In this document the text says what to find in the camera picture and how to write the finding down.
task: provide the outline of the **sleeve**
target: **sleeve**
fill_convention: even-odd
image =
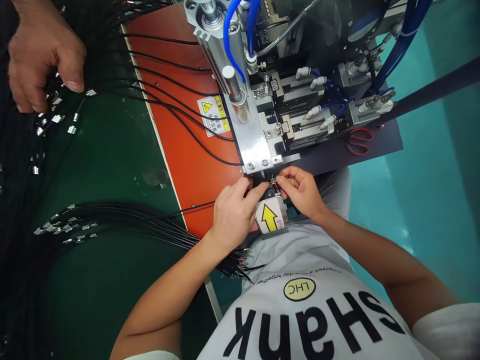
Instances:
[[[175,354],[168,351],[155,350],[130,356],[125,360],[180,360]]]
[[[480,359],[480,303],[434,311],[413,325],[412,335],[442,360]]]

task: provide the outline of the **forearm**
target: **forearm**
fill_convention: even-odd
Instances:
[[[356,226],[333,212],[318,215],[313,221],[384,286],[435,276],[394,242]]]
[[[210,272],[226,256],[211,245],[209,233],[138,300],[121,334],[145,334],[178,321]]]

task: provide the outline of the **yellow warning sticker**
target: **yellow warning sticker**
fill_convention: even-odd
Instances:
[[[214,133],[221,134],[230,131],[229,120],[226,119],[227,114],[219,95],[198,100],[198,108],[201,114],[207,116],[207,118],[203,117],[202,120],[203,124],[209,129],[206,130],[209,137],[214,136]]]
[[[212,107],[212,104],[209,104],[208,102],[201,102],[201,106],[203,107],[203,112],[207,114]]]
[[[255,219],[262,234],[284,229],[288,218],[282,197],[274,196],[260,201],[255,208]]]

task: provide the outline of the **red scissors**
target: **red scissors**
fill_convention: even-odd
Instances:
[[[374,133],[366,127],[357,127],[350,131],[350,136],[346,141],[346,148],[349,152],[356,156],[363,156],[369,152],[369,147],[362,142],[372,141]]]

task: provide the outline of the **orange work surface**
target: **orange work surface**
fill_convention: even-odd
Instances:
[[[197,41],[193,35],[192,27],[187,23],[187,16],[182,3],[141,16],[128,27],[127,32]],[[129,37],[128,39],[133,51],[147,53],[189,67],[203,69],[210,67],[199,45],[186,45],[140,37]],[[135,58],[139,67],[164,74],[199,92],[209,94],[219,92],[217,82],[212,78],[211,72],[183,69],[141,55],[135,55]],[[141,70],[140,74],[145,82],[156,85],[190,108],[200,112],[197,101],[207,96],[198,95],[147,71]],[[160,91],[150,86],[145,86],[145,89],[158,96],[162,101],[178,106],[197,120],[202,121],[200,116],[191,113]],[[214,201],[226,185],[233,184],[242,176],[240,166],[224,164],[202,149],[184,125],[164,106],[151,104],[151,110],[160,135],[165,160],[170,169],[171,180],[182,209]],[[240,163],[235,142],[215,136],[207,136],[207,131],[204,128],[184,114],[176,112],[213,154],[230,163]],[[231,131],[224,132],[221,135],[228,138],[232,137]],[[196,236],[202,237],[212,226],[213,214],[213,205],[185,212],[184,219],[188,230]]]

